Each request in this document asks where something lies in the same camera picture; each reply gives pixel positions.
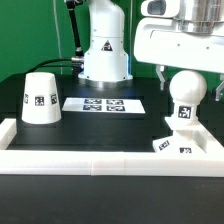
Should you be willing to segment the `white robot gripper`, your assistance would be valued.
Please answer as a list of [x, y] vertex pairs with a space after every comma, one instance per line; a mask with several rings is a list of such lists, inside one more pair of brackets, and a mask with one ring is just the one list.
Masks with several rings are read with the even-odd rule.
[[[224, 24], [218, 23], [211, 34], [181, 32], [173, 19], [144, 18], [136, 30], [134, 56], [140, 62], [156, 64], [160, 89], [167, 88], [167, 67], [224, 73]], [[220, 101], [224, 92], [221, 83], [212, 89], [211, 97]]]

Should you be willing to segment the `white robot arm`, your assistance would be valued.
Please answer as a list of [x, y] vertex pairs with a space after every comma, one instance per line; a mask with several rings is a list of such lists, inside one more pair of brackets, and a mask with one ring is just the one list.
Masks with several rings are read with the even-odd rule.
[[[126, 78], [123, 50], [124, 13], [110, 0], [87, 0], [90, 48], [84, 56], [82, 79], [119, 82]], [[224, 0], [144, 0], [143, 19], [134, 39], [134, 56], [154, 64], [162, 82], [166, 66], [218, 73], [224, 90]]]

